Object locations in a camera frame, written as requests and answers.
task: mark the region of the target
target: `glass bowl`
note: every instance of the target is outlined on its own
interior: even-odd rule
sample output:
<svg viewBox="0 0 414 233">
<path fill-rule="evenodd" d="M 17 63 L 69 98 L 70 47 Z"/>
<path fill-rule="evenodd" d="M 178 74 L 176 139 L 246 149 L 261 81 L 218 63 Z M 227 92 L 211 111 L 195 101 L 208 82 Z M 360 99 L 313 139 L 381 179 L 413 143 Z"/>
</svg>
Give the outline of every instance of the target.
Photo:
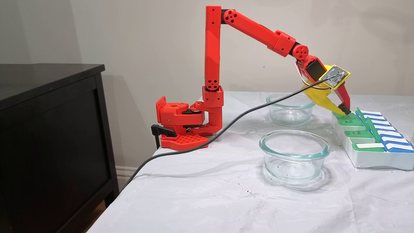
<svg viewBox="0 0 414 233">
<path fill-rule="evenodd" d="M 322 137 L 300 130 L 278 130 L 264 135 L 259 142 L 265 168 L 277 179 L 306 182 L 316 178 L 330 153 Z"/>
<path fill-rule="evenodd" d="M 266 102 L 269 103 L 285 96 L 286 94 L 271 95 L 266 99 Z M 305 94 L 297 94 L 270 105 L 270 118 L 279 125 L 299 126 L 309 121 L 313 106 L 315 106 L 315 103 Z"/>
</svg>

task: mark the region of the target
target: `black cabinet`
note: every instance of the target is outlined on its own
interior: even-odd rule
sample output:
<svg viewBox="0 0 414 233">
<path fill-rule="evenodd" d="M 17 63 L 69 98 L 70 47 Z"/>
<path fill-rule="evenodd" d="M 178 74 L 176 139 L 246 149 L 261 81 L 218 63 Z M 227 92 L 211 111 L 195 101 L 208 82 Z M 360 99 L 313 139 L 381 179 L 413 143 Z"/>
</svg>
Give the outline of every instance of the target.
<svg viewBox="0 0 414 233">
<path fill-rule="evenodd" d="M 0 232 L 75 232 L 119 194 L 104 65 L 0 65 Z"/>
</svg>

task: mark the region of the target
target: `pill organizer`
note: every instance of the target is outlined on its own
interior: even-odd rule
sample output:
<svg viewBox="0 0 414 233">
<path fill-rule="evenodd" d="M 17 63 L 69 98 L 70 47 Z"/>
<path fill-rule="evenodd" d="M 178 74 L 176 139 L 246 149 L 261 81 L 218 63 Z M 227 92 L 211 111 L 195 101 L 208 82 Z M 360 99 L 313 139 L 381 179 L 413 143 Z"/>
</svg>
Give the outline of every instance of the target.
<svg viewBox="0 0 414 233">
<path fill-rule="evenodd" d="M 332 126 L 354 167 L 414 169 L 413 145 L 380 112 L 332 113 Z"/>
</svg>

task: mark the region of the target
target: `circuit board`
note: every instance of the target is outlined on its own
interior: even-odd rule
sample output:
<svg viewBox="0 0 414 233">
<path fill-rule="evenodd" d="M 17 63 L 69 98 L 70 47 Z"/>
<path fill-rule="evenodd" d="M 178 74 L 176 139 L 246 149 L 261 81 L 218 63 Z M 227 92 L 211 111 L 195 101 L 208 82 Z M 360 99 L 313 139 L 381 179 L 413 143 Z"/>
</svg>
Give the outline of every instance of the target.
<svg viewBox="0 0 414 233">
<path fill-rule="evenodd" d="M 335 90 L 345 81 L 345 79 L 350 75 L 350 73 L 344 69 L 341 69 L 338 66 L 332 66 L 332 68 L 330 68 L 324 75 L 322 75 L 322 77 L 319 80 L 326 79 L 334 75 L 338 76 L 326 80 L 325 83 Z"/>
</svg>

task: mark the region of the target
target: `black wire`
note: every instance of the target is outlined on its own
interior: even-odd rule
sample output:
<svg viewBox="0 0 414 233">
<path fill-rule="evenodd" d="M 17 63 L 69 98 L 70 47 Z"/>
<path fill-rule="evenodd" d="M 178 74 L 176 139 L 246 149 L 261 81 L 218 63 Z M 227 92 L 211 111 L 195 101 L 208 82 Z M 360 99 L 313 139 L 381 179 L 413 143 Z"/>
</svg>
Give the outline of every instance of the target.
<svg viewBox="0 0 414 233">
<path fill-rule="evenodd" d="M 206 142 L 206 143 L 204 143 L 204 144 L 202 144 L 202 145 L 200 145 L 200 146 L 198 146 L 198 147 L 195 147 L 195 148 L 193 148 L 193 149 L 189 149 L 189 150 L 183 150 L 183 151 L 174 151 L 174 152 L 168 152 L 168 153 L 164 153 L 164 154 L 159 154 L 159 155 L 155 155 L 155 156 L 152 156 L 152 157 L 150 157 L 150 158 L 148 158 L 147 160 L 145 160 L 135 171 L 134 171 L 134 174 L 131 176 L 131 178 L 129 178 L 129 180 L 125 183 L 125 185 L 124 185 L 124 187 L 121 189 L 121 192 L 122 192 L 122 190 L 124 190 L 124 188 L 129 184 L 129 183 L 131 183 L 131 181 L 134 179 L 134 177 L 138 174 L 138 172 L 149 162 L 149 161 L 151 161 L 151 160 L 154 160 L 154 159 L 156 159 L 156 158 L 159 158 L 159 157 L 163 157 L 163 156 L 167 156 L 167 155 L 180 155 L 180 154 L 184 154 L 184 153 L 188 153 L 188 152 L 192 152 L 192 151 L 195 151 L 195 150 L 198 150 L 198 149 L 201 149 L 201 148 L 203 148 L 203 147 L 205 147 L 205 146 L 207 146 L 208 144 L 210 144 L 210 143 L 212 143 L 213 141 L 215 141 L 218 137 L 220 137 L 220 135 L 222 135 L 227 129 L 229 129 L 230 128 L 230 126 L 232 126 L 237 120 L 239 120 L 241 117 L 243 117 L 244 115 L 246 115 L 246 114 L 248 114 L 248 113 L 251 113 L 251 112 L 253 112 L 253 111 L 256 111 L 256 110 L 258 110 L 258 109 L 261 109 L 261 108 L 264 108 L 264 107 L 267 107 L 267 106 L 270 106 L 270 105 L 272 105 L 272 104 L 275 104 L 275 103 L 277 103 L 277 102 L 280 102 L 280 101 L 283 101 L 283 100 L 285 100 L 285 99 L 287 99 L 287 98 L 290 98 L 290 97 L 292 97 L 292 96 L 294 96 L 294 95 L 297 95 L 297 94 L 299 94 L 299 93 L 301 93 L 302 91 L 305 91 L 305 90 L 307 90 L 307 89 L 309 89 L 309 88 L 312 88 L 313 86 L 316 86 L 316 85 L 318 85 L 318 84 L 321 84 L 321 83 L 323 83 L 324 81 L 326 81 L 326 80 L 328 80 L 328 79 L 331 79 L 331 78 L 334 78 L 334 77 L 337 77 L 337 76 L 339 76 L 340 74 L 338 74 L 338 75 L 334 75 L 334 76 L 332 76 L 332 77 L 329 77 L 329 78 L 326 78 L 326 79 L 322 79 L 322 80 L 320 80 L 320 81 L 317 81 L 317 82 L 315 82 L 315 83 L 313 83 L 313 84 L 311 84 L 311 85 L 309 85 L 309 86 L 307 86 L 307 87 L 304 87 L 304 88 L 302 88 L 302 89 L 300 89 L 300 90 L 297 90 L 296 92 L 293 92 L 293 93 L 291 93 L 291 94 L 289 94 L 289 95 L 287 95 L 287 96 L 285 96 L 285 97 L 282 97 L 282 98 L 280 98 L 280 99 L 278 99 L 278 100 L 275 100 L 275 101 L 272 101 L 272 102 L 269 102 L 269 103 L 266 103 L 266 104 L 263 104 L 263 105 L 260 105 L 260 106 L 257 106 L 257 107 L 254 107 L 254 108 L 252 108 L 252 109 L 249 109 L 249 110 L 247 110 L 247 111 L 245 111 L 244 113 L 242 113 L 242 114 L 240 114 L 239 116 L 237 116 L 233 121 L 231 121 L 226 127 L 224 127 L 220 132 L 218 132 L 217 134 L 216 134 L 216 136 L 214 136 L 214 137 L 212 137 L 211 139 L 210 139 L 210 141 L 208 141 L 208 142 Z"/>
</svg>

